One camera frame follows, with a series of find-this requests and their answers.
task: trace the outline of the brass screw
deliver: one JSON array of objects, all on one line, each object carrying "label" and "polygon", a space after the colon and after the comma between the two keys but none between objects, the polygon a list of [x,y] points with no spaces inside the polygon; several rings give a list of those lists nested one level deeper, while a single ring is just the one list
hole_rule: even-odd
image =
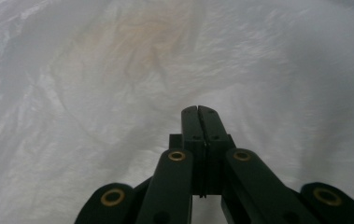
[{"label": "brass screw", "polygon": [[[109,200],[107,197],[111,194],[118,194],[119,197],[115,200]],[[104,205],[104,206],[108,206],[108,207],[111,207],[111,206],[115,206],[115,205],[118,205],[119,203],[121,203],[123,200],[124,200],[124,197],[125,197],[125,194],[124,194],[124,191],[121,190],[121,189],[110,189],[108,190],[107,192],[105,192],[103,194],[103,196],[101,197],[101,203]]]},{"label": "brass screw", "polygon": [[168,154],[168,158],[171,161],[183,161],[186,159],[186,155],[181,151],[173,151]]}]

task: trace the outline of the black plastic part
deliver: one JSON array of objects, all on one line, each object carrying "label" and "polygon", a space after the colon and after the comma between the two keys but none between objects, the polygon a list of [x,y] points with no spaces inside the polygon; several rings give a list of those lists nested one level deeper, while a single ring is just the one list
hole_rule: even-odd
[{"label": "black plastic part", "polygon": [[150,180],[136,224],[190,223],[192,169],[189,151],[165,151]]},{"label": "black plastic part", "polygon": [[199,106],[200,121],[205,134],[205,194],[220,195],[223,182],[223,158],[229,149],[229,136],[217,111]]},{"label": "black plastic part", "polygon": [[[120,203],[112,206],[104,205],[102,197],[110,190],[117,189],[123,195]],[[124,184],[109,184],[98,189],[81,209],[76,224],[127,224],[134,223],[134,216],[130,215],[134,203],[133,189]]]},{"label": "black plastic part", "polygon": [[229,150],[225,173],[252,223],[319,223],[252,151]]},{"label": "black plastic part", "polygon": [[207,194],[221,195],[230,224],[354,224],[354,200],[343,191],[321,183],[288,189],[254,152],[235,148],[205,106],[182,111],[182,134],[170,134],[153,177],[134,189],[101,187],[76,223],[189,224],[191,196]]},{"label": "black plastic part", "polygon": [[302,187],[301,196],[322,223],[354,223],[354,200],[342,190],[322,183],[312,183]]},{"label": "black plastic part", "polygon": [[194,195],[205,196],[205,137],[198,116],[197,106],[182,110],[182,147],[194,157],[193,185]]}]

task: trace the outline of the white surface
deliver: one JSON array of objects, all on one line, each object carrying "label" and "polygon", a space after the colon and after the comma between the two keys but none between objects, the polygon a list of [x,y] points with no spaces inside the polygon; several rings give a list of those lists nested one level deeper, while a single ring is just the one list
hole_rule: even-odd
[{"label": "white surface", "polygon": [[[354,198],[354,1],[0,0],[0,223],[73,223],[219,111],[293,189]],[[192,223],[224,223],[219,199]]]}]

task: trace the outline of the white fabric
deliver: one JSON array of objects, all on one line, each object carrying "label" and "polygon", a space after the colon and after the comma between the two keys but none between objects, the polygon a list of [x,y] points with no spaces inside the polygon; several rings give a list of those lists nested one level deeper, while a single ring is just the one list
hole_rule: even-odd
[{"label": "white fabric", "polygon": [[[73,223],[216,109],[289,187],[354,198],[354,1],[0,0],[0,223]],[[225,223],[219,197],[192,223]]]}]

